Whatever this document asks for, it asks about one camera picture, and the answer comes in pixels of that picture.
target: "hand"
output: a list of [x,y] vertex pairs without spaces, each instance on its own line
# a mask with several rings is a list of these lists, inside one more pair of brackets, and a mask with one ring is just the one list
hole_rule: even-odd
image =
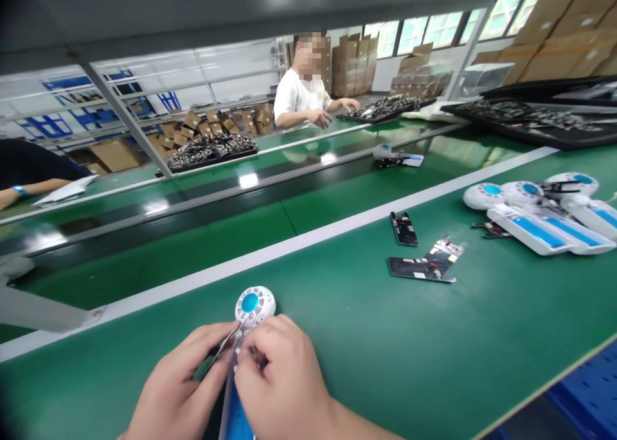
[[19,193],[13,188],[6,188],[0,191],[0,211],[12,206],[19,200]]
[[[263,376],[251,348],[268,360]],[[332,431],[335,402],[315,350],[309,336],[287,316],[266,318],[244,338],[235,382],[257,438],[327,438]]]
[[201,326],[156,365],[141,392],[122,440],[201,440],[212,407],[227,379],[233,352],[227,350],[200,383],[193,372],[234,323]]
[[341,104],[347,112],[351,112],[352,108],[355,110],[360,110],[360,103],[353,98],[341,98]]
[[308,110],[307,119],[309,122],[317,125],[319,128],[328,128],[330,122],[332,122],[331,115],[321,109]]

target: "white edge strip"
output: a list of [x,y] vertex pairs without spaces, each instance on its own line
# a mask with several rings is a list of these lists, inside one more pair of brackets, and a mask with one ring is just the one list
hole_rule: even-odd
[[520,167],[530,162],[536,161],[548,155],[558,152],[554,148],[539,148],[534,151],[513,157],[507,161],[477,170],[462,177],[441,183],[431,188],[424,189],[418,193],[405,196],[401,199],[388,202],[374,209],[353,215],[330,225],[326,225],[308,233],[295,236],[288,240],[264,247],[258,251],[251,252],[241,257],[215,265],[197,273],[176,279],[170,283],[155,287],[153,289],[140,292],[126,299],[109,304],[105,307],[101,319],[68,333],[57,334],[47,331],[34,331],[17,339],[13,339],[4,344],[0,344],[0,362],[10,360],[16,356],[23,355],[29,351],[51,344],[64,339],[94,326],[99,326],[106,322],[113,321],[130,313],[143,308],[166,301],[186,292],[207,286],[228,276],[248,270],[263,263],[275,260],[279,257],[299,251],[305,247],[312,246],[322,241],[328,240],[339,234],[347,233],[353,229],[376,222],[381,218],[388,217],[391,212],[401,212],[411,207],[419,206],[432,199],[444,196],[453,191],[457,191],[467,186],[471,186],[479,181],[487,180],[500,173]]

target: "white t-shirt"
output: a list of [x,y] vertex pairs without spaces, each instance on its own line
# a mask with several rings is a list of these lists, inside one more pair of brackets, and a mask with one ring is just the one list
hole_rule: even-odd
[[[303,109],[321,109],[327,111],[332,103],[321,79],[302,80],[293,69],[288,70],[276,89],[274,100],[274,120],[284,112],[297,112]],[[288,129],[297,130],[309,125],[305,121]]]

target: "window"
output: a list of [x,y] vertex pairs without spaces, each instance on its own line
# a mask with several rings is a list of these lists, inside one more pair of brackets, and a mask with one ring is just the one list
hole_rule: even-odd
[[461,12],[431,16],[429,18],[429,25],[426,28],[424,43],[433,42],[433,48],[452,45],[454,34],[462,16]]
[[[510,21],[516,14],[516,10],[519,7],[521,0],[497,0],[495,8],[488,17],[487,25],[484,27],[480,40],[498,39],[504,37],[505,31],[510,24]],[[474,29],[474,25],[478,20],[480,10],[474,10],[469,15],[467,26],[461,37],[461,44],[466,44],[471,37],[471,33]]]
[[388,58],[394,53],[394,45],[397,41],[397,31],[400,21],[378,22],[364,26],[364,37],[373,37],[379,34],[377,46],[377,59]]
[[428,17],[406,19],[400,32],[397,56],[411,53],[414,47],[422,45]]
[[523,2],[523,5],[521,6],[521,11],[514,20],[512,27],[508,31],[508,35],[516,35],[519,33],[519,30],[521,30],[521,28],[527,22],[527,18],[529,18],[529,14],[532,12],[533,7],[537,3],[537,1],[538,0],[525,0]]

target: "white paper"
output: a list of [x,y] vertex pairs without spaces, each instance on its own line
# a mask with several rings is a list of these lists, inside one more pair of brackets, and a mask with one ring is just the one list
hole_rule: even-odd
[[56,189],[54,192],[48,194],[43,199],[36,201],[33,206],[42,206],[49,204],[50,202],[57,202],[67,198],[75,197],[85,192],[85,187],[90,184],[92,180],[97,178],[97,175],[91,175],[90,177],[84,177],[69,183],[62,188]]

